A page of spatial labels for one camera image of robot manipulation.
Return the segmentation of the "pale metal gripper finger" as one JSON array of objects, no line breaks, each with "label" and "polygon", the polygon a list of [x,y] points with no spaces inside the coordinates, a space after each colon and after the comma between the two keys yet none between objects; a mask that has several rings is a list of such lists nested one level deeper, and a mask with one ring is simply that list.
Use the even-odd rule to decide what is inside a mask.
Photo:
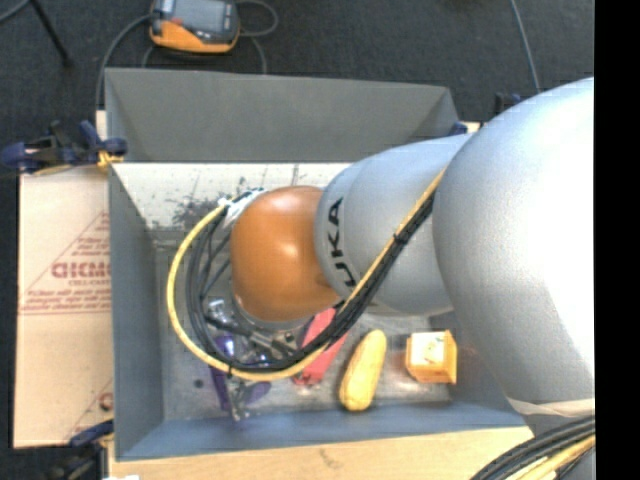
[{"label": "pale metal gripper finger", "polygon": [[232,380],[230,383],[230,413],[234,421],[241,421],[249,417],[248,400],[250,389],[248,384],[240,380]]}]

